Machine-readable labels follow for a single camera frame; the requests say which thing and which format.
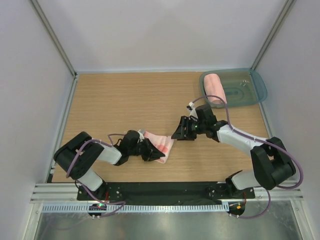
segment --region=pink towel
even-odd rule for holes
[[[204,91],[206,95],[215,95],[227,102],[220,77],[215,73],[208,74],[204,77]],[[216,97],[209,96],[208,100],[213,104],[222,104],[222,101]]]
[[[170,150],[172,148],[172,145],[174,144],[174,140],[171,139],[171,136],[159,136],[154,135],[150,132],[145,131],[143,133],[143,136],[146,139],[149,139],[150,142],[162,153],[164,153],[165,156],[160,157],[160,159],[156,160],[159,163],[165,164]]]

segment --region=white wall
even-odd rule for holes
[[[39,0],[76,71],[251,67],[285,0]]]
[[[27,0],[0,1],[0,239],[21,239],[72,77]]]
[[[320,1],[296,1],[262,59],[263,103],[274,134],[304,170],[302,190],[313,223],[320,222]]]

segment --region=wood surface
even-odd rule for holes
[[[81,131],[108,142],[108,134],[145,129],[156,135],[171,135],[186,106],[199,97],[201,72],[82,74],[76,86],[63,141]],[[230,108],[234,126],[267,137],[259,106]],[[224,109],[213,109],[226,120]],[[96,161],[94,170],[106,182],[198,182],[224,181],[229,175],[252,168],[251,158],[238,149],[217,143],[205,135],[195,141],[175,141],[165,164],[144,162],[131,156],[121,166]],[[58,165],[53,182],[71,182]]]

